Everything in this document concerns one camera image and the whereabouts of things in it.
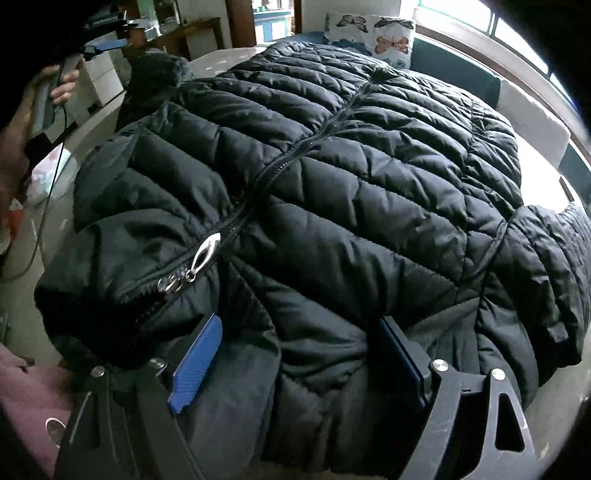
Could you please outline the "person's left hand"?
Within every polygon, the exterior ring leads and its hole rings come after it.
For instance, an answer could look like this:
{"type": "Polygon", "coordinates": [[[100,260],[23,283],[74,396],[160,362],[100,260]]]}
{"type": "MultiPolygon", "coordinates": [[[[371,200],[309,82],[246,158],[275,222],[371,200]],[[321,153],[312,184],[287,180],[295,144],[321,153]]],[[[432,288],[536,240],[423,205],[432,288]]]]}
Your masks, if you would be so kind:
{"type": "MultiPolygon", "coordinates": [[[[60,70],[59,65],[45,67],[31,82],[30,89],[36,91],[42,80],[56,78],[60,70]]],[[[60,105],[69,100],[76,88],[80,72],[77,68],[60,75],[58,85],[49,94],[54,105],[60,105]]]]}

